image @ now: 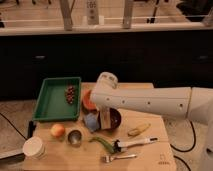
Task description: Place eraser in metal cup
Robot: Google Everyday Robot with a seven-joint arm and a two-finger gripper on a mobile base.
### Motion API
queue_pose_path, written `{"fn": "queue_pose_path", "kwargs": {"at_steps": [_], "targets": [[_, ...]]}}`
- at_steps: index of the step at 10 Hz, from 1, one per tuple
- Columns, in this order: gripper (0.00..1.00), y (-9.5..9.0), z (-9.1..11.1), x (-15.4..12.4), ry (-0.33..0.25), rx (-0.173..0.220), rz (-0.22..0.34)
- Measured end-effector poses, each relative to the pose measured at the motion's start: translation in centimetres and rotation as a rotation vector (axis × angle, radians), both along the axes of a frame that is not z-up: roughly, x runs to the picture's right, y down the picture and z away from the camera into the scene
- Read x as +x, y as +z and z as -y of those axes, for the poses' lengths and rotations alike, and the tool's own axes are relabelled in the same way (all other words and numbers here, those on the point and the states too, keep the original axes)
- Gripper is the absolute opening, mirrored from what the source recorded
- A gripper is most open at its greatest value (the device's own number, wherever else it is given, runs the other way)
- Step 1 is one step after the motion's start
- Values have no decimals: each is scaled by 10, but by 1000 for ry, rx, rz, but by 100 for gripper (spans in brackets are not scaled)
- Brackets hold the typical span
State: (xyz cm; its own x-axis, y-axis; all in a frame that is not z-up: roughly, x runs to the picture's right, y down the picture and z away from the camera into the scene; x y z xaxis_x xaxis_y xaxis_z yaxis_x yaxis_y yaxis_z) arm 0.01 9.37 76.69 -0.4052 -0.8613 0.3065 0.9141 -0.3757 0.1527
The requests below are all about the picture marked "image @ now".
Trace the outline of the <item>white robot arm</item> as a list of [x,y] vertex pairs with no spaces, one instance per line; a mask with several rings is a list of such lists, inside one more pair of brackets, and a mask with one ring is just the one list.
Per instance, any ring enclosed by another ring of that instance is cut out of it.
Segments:
[[118,78],[113,73],[102,72],[90,99],[98,108],[172,116],[207,125],[198,171],[213,171],[213,88],[124,89],[118,87]]

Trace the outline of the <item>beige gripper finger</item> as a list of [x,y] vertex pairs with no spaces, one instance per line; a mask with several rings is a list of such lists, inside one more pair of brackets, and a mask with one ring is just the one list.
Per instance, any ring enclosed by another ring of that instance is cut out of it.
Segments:
[[110,110],[108,108],[100,110],[100,122],[102,129],[109,129],[111,127]]

